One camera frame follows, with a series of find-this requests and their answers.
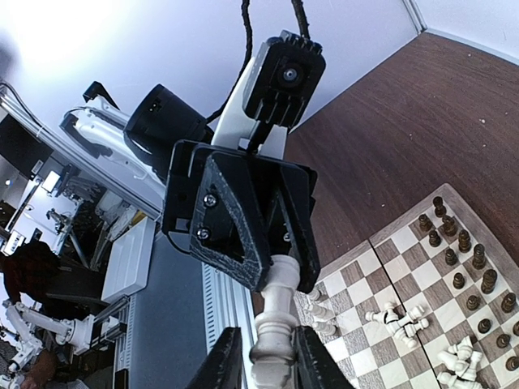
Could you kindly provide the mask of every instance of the red shirt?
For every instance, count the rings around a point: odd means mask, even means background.
[[[50,280],[59,273],[59,257],[44,242],[34,241],[16,249],[3,264],[3,282],[11,302],[20,301],[20,293],[45,302]]]

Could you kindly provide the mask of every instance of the black cable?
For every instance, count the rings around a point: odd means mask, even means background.
[[[187,250],[184,250],[182,247],[178,246],[175,242],[173,242],[173,239],[171,239],[171,236],[167,233],[165,235],[165,237],[168,238],[168,241],[169,243],[171,243],[171,245],[178,251],[180,251],[182,254],[185,254],[185,255],[191,255],[191,252],[190,251],[187,251]]]
[[[299,33],[302,37],[310,39],[310,32],[308,31],[308,19],[305,13],[305,8],[302,4],[302,0],[292,0],[292,6],[294,7],[295,17],[299,24]]]
[[[243,25],[245,26],[245,33],[247,35],[245,58],[243,59],[242,69],[240,69],[238,78],[236,79],[236,82],[234,83],[233,87],[231,88],[229,95],[225,99],[224,104],[218,110],[213,112],[211,114],[211,116],[209,116],[207,118],[208,124],[210,122],[213,122],[218,117],[220,117],[221,113],[224,111],[225,106],[227,105],[227,102],[229,101],[230,95],[233,93],[233,90],[236,88],[236,84],[238,84],[240,77],[242,76],[243,72],[245,71],[245,68],[247,67],[247,64],[249,63],[249,61],[252,58],[252,26],[251,26],[251,17],[249,16],[249,5],[250,4],[251,4],[251,0],[242,0],[242,19],[243,19]]]

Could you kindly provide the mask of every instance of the fallen chess piece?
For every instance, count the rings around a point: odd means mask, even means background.
[[[415,348],[418,346],[418,341],[414,339],[416,332],[429,327],[429,321],[426,318],[421,318],[425,310],[421,306],[415,306],[403,318],[399,319],[394,311],[395,308],[395,304],[386,302],[384,304],[385,311],[378,314],[366,312],[366,320],[384,324],[386,330],[394,339],[401,340],[409,348]]]

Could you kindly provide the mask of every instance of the white square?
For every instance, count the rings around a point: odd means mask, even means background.
[[[465,320],[463,311],[454,299],[438,308],[435,313],[438,323],[440,323],[444,332],[452,330],[455,326]]]
[[[406,252],[418,243],[418,239],[414,236],[413,231],[411,231],[409,227],[404,227],[397,233],[394,233],[391,239],[400,253]]]
[[[428,370],[425,373],[421,373],[418,377],[411,379],[411,386],[413,389],[429,389],[438,387],[436,376],[432,370]]]
[[[379,368],[385,387],[397,387],[409,380],[401,359],[397,359]]]
[[[364,276],[370,275],[376,269],[381,267],[379,259],[377,258],[375,251],[368,250],[364,254],[358,257],[358,265],[362,269]]]
[[[337,323],[339,324],[339,328],[341,329],[342,335],[349,334],[353,330],[356,330],[357,328],[360,328],[362,326],[362,323],[358,316],[358,312],[355,309],[355,307],[351,310],[343,312],[342,314],[338,314]]]
[[[415,306],[421,306],[423,308],[423,310],[425,311],[425,313],[423,314],[424,318],[432,313],[431,305],[429,304],[429,301],[426,299],[425,295],[422,292],[410,298],[408,301],[404,303],[406,311],[412,310]]]
[[[484,318],[490,319],[492,322],[492,327],[490,328],[490,331],[486,334],[482,334],[478,331],[478,324],[481,322]],[[478,310],[475,314],[470,316],[467,319],[467,322],[469,322],[470,328],[472,328],[472,331],[476,335],[476,338],[478,340],[483,339],[485,336],[491,334],[495,329],[499,328],[500,324],[497,321],[497,318],[495,317],[494,313],[490,309],[490,306],[483,306],[480,310]]]
[[[398,255],[395,259],[392,259],[390,262],[384,265],[384,269],[388,273],[389,279],[395,283],[398,280],[401,280],[405,276],[411,273],[407,262],[404,257]]]
[[[513,350],[510,350],[491,363],[491,367],[494,370],[495,376],[499,380],[501,387],[506,387],[506,385],[508,385],[510,382],[517,379],[517,372],[508,371],[506,368],[506,361],[510,357],[515,356],[515,352]]]
[[[344,282],[344,278],[342,278],[340,271],[333,273],[329,277],[326,277],[323,282],[330,297],[335,296],[339,292],[342,292],[344,289],[346,289],[346,283]]]
[[[441,279],[441,276],[432,261],[427,261],[418,269],[414,269],[413,277],[421,290],[429,288]]]
[[[348,293],[350,294],[351,301],[354,303],[354,306],[357,306],[361,302],[373,296],[370,285],[367,283],[365,278],[362,278],[360,281],[357,281],[355,284],[351,285],[348,288]]]
[[[465,285],[463,285],[463,288],[456,289],[453,285],[454,275],[456,273],[461,273],[463,277],[465,278]],[[454,297],[458,297],[460,294],[465,292],[468,288],[470,288],[472,285],[474,285],[474,282],[472,281],[472,277],[469,275],[467,270],[465,269],[465,266],[458,266],[454,270],[452,270],[450,273],[448,273],[444,277],[445,284],[447,285],[448,290],[451,291]]]
[[[386,326],[378,322],[369,322],[368,324],[365,324],[362,329],[366,334],[367,343],[369,343],[370,346],[378,344],[382,340],[386,340],[391,336],[389,335],[388,330],[386,330]]]
[[[360,353],[352,355],[350,360],[357,377],[368,374],[369,372],[377,369],[375,357],[373,357],[373,352],[370,348],[366,348]]]
[[[445,334],[432,340],[424,346],[425,352],[429,357],[429,361],[431,361],[433,368],[443,363],[438,359],[438,353],[440,351],[445,351],[448,348],[448,346],[450,346],[450,344],[448,343],[447,336],[445,336]]]
[[[423,249],[429,256],[429,258],[434,258],[436,255],[438,255],[439,253],[441,253],[443,250],[445,250],[448,247],[447,242],[443,238],[441,239],[441,243],[438,247],[431,246],[429,244],[429,236],[423,238],[420,241],[420,245],[422,245]]]
[[[342,361],[349,356],[344,339],[338,338],[324,345],[335,362]]]
[[[384,310],[386,302],[392,302],[395,306],[399,306],[400,299],[397,296],[397,292],[392,285],[389,285],[386,289],[381,290],[375,295],[376,303],[379,306],[379,310]]]

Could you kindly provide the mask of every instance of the wooden chess piece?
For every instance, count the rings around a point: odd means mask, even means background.
[[[490,294],[494,291],[495,282],[497,281],[497,271],[488,269],[483,273],[483,282],[481,283],[481,291]]]
[[[519,357],[510,357],[506,361],[506,370],[514,371],[519,369]]]
[[[457,233],[457,225],[456,221],[449,215],[445,215],[442,218],[442,221],[444,222],[444,233],[448,237],[453,237]]]
[[[438,247],[441,243],[441,237],[438,235],[438,231],[433,230],[429,232],[429,244],[431,247]]]
[[[480,334],[486,334],[492,328],[492,321],[489,318],[484,318],[478,324],[478,331]]]
[[[418,217],[418,222],[420,230],[422,230],[424,233],[432,229],[432,221],[425,213]]]
[[[470,251],[470,247],[472,247],[472,243],[470,242],[469,232],[466,229],[463,229],[462,231],[460,231],[460,234],[458,235],[458,242],[459,242],[460,252],[468,253]]]
[[[467,299],[467,309],[468,310],[476,310],[479,307],[479,303],[481,302],[481,298],[475,295],[469,296]]]
[[[474,259],[472,260],[472,266],[474,269],[481,270],[487,264],[487,257],[485,257],[485,246],[478,243],[474,246]]]
[[[506,296],[504,296],[503,302],[501,303],[501,309],[506,314],[509,314],[513,311],[513,309],[516,306],[516,295],[515,293],[508,293]]]
[[[462,289],[465,286],[465,277],[461,273],[456,273],[453,279],[453,287]]]
[[[495,345],[499,348],[506,348],[510,344],[510,335],[508,334],[501,334],[497,337],[497,340],[495,341]]]
[[[447,213],[447,208],[444,206],[444,200],[437,196],[432,200],[432,205],[435,206],[435,215],[436,217],[444,217]]]
[[[445,251],[445,262],[449,266],[454,266],[457,263],[457,255],[456,255],[456,253],[454,252],[453,249],[448,248]]]

